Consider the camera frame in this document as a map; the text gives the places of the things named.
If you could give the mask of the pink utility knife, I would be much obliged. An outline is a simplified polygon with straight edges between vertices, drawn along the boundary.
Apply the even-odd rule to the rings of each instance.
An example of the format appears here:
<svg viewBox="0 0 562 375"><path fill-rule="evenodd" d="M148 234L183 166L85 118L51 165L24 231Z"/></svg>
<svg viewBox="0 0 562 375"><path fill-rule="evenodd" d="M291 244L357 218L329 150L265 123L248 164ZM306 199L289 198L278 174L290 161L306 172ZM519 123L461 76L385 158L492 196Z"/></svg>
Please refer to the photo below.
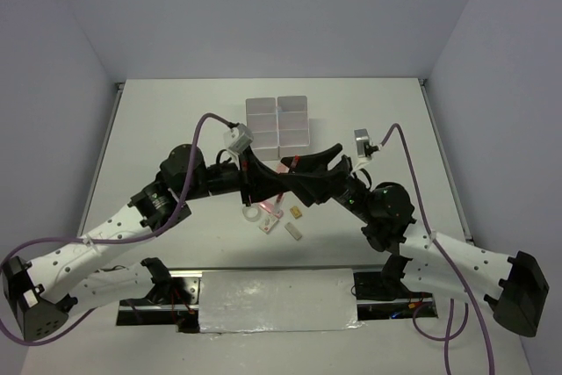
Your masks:
<svg viewBox="0 0 562 375"><path fill-rule="evenodd" d="M284 215L284 211L282 209L282 203L280 201L263 201L258 204L265 212L275 216L278 219L281 219Z"/></svg>

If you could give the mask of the red pen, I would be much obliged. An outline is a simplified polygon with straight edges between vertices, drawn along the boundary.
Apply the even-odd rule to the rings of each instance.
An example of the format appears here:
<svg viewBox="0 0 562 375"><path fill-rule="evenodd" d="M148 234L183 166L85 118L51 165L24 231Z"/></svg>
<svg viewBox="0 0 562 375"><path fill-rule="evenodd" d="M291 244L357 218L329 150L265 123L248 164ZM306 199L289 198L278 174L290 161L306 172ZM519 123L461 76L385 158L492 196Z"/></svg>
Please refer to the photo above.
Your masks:
<svg viewBox="0 0 562 375"><path fill-rule="evenodd" d="M290 171L291 169L294 169L297 166L298 161L299 161L299 156L295 155L292 158L291 164L287 167L287 171ZM276 202L275 202L275 206L274 206L275 213L279 213L281 211L283 199L284 199L284 193L279 193L276 197Z"/></svg>

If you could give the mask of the small yellow box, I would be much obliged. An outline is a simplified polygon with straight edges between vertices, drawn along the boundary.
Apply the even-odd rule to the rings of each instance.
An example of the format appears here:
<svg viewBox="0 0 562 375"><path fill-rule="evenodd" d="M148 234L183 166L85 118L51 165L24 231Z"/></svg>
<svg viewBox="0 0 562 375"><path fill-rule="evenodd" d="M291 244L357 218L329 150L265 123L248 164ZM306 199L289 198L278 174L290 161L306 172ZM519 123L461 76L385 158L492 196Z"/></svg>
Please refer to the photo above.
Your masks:
<svg viewBox="0 0 562 375"><path fill-rule="evenodd" d="M291 207L289 211L294 219L299 219L302 216L302 212L299 210L297 206Z"/></svg>

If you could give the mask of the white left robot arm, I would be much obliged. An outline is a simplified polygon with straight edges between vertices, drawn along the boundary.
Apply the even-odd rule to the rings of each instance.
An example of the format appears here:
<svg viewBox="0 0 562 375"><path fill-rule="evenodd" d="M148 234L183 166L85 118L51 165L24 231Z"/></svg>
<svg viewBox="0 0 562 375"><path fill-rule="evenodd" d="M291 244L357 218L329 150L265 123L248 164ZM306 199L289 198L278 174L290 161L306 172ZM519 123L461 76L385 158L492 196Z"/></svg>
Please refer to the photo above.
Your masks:
<svg viewBox="0 0 562 375"><path fill-rule="evenodd" d="M131 266L115 259L186 220L192 199L239 192L250 206L298 190L294 171L269 169L250 148L211 166L192 144L174 148L155 180L99 226L75 239L54 238L55 250L44 256L25 260L12 251L3 260L4 296L21 333L11 340L25 346L51 343L69 332L64 325L71 315L85 318L122 299L186 303L189 289L159 258L146 257Z"/></svg>

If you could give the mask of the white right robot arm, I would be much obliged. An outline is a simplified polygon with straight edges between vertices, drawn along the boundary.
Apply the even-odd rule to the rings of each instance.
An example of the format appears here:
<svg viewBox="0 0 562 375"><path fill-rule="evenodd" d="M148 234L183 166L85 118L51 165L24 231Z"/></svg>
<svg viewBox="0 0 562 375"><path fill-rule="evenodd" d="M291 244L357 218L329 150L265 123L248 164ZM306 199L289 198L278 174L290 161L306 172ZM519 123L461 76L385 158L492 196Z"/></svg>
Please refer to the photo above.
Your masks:
<svg viewBox="0 0 562 375"><path fill-rule="evenodd" d="M358 160L335 145L320 153L282 158L283 178L307 206L334 200L363 223L370 246L388 252L382 287L392 297L430 292L489 311L506 330L534 337L550 287L536 258L481 249L429 228L422 202L394 182L370 188L357 177L378 145L357 144Z"/></svg>

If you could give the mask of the pink yellow highlighter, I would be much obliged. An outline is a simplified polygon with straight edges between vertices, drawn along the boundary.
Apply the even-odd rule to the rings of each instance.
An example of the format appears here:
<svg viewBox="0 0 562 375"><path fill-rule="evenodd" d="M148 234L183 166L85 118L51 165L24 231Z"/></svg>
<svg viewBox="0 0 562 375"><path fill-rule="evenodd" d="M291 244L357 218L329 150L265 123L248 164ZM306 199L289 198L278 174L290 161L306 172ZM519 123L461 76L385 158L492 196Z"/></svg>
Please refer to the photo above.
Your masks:
<svg viewBox="0 0 562 375"><path fill-rule="evenodd" d="M286 173L287 171L288 171L288 168L280 162L277 166L277 172L278 173Z"/></svg>

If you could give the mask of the clear tape roll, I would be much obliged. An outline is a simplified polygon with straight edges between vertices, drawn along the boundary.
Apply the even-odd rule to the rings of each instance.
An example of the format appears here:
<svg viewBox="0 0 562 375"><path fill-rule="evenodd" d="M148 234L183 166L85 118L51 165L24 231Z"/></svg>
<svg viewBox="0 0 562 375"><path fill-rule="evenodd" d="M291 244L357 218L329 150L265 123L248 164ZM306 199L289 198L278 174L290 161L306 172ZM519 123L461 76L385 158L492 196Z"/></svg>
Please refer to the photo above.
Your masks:
<svg viewBox="0 0 562 375"><path fill-rule="evenodd" d="M260 206L244 206L241 212L243 218L248 222L258 222L261 219L262 210Z"/></svg>

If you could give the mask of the white red staple box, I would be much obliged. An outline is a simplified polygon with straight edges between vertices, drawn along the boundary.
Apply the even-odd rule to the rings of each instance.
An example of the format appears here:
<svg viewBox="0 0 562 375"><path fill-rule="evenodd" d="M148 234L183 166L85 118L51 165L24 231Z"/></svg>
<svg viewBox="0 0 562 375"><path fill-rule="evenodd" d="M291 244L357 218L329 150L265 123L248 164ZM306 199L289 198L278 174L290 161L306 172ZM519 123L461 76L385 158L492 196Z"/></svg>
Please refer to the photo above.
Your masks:
<svg viewBox="0 0 562 375"><path fill-rule="evenodd" d="M279 219L277 218L277 216L268 214L260 220L260 222L258 224L258 228L263 233L269 234L271 232L271 230L276 227L278 222L279 222Z"/></svg>

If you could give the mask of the white right divided container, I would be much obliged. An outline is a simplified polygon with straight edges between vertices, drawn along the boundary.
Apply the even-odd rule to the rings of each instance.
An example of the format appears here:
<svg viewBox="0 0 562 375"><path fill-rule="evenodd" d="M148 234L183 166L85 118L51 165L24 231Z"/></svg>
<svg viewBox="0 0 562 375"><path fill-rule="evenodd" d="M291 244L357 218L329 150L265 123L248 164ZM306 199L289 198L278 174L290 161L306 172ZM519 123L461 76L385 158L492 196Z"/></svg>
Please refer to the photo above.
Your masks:
<svg viewBox="0 0 562 375"><path fill-rule="evenodd" d="M307 154L311 142L307 97L278 97L277 105L284 109L277 114L279 155Z"/></svg>

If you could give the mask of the white divided container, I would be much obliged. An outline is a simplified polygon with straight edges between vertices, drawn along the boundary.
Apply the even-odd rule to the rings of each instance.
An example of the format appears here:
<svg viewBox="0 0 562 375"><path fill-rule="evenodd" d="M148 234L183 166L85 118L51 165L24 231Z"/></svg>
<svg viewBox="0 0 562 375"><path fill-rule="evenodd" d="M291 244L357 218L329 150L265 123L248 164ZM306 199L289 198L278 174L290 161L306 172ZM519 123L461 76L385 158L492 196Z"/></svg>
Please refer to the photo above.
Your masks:
<svg viewBox="0 0 562 375"><path fill-rule="evenodd" d="M278 97L277 105L284 109L277 114L279 155L307 154L311 142L307 97Z"/></svg>
<svg viewBox="0 0 562 375"><path fill-rule="evenodd" d="M263 161L276 161L279 157L276 99L247 98L245 111L246 126L254 136L251 144L254 154Z"/></svg>

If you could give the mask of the white eraser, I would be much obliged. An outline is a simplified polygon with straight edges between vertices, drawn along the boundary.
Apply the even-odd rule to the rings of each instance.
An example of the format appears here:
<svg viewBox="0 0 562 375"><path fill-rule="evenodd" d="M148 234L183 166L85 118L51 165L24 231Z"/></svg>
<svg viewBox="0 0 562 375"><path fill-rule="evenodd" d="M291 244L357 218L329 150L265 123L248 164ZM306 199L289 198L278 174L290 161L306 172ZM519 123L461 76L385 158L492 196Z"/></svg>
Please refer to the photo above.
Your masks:
<svg viewBox="0 0 562 375"><path fill-rule="evenodd" d="M294 226L291 222L287 222L285 224L285 230L291 235L291 237L295 241L299 241L303 237L299 229L296 226Z"/></svg>

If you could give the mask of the white left divided container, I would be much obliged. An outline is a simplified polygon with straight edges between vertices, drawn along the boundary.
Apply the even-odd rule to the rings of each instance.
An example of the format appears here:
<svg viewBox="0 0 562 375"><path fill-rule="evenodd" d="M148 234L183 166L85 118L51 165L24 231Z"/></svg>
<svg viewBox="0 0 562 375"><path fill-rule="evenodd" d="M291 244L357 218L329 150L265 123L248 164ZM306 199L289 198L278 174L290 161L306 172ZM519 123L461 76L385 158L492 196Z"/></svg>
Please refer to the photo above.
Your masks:
<svg viewBox="0 0 562 375"><path fill-rule="evenodd" d="M254 154L263 161L276 161L279 157L276 99L247 98L245 111L246 126L254 136L251 144Z"/></svg>

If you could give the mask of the silver foil cover plate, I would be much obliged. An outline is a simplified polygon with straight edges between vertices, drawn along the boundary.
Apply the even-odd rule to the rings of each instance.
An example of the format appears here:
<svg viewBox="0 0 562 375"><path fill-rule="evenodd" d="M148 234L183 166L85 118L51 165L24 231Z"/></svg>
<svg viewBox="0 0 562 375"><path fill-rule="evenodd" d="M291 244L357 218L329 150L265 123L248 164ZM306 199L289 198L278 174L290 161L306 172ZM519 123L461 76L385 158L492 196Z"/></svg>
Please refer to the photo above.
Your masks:
<svg viewBox="0 0 562 375"><path fill-rule="evenodd" d="M198 323L214 334L358 328L352 270L205 272Z"/></svg>

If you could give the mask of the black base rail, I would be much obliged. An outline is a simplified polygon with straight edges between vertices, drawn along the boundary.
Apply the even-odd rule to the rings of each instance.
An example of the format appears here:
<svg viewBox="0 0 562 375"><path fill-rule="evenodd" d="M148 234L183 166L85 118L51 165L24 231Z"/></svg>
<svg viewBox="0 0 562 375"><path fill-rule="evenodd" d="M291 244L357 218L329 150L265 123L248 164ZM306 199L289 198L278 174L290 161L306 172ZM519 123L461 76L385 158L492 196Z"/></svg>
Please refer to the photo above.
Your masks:
<svg viewBox="0 0 562 375"><path fill-rule="evenodd" d="M180 333L234 334L339 331L366 321L435 318L426 293L392 293L379 268L314 270L177 270L187 293L151 303L119 303L119 327L170 326Z"/></svg>

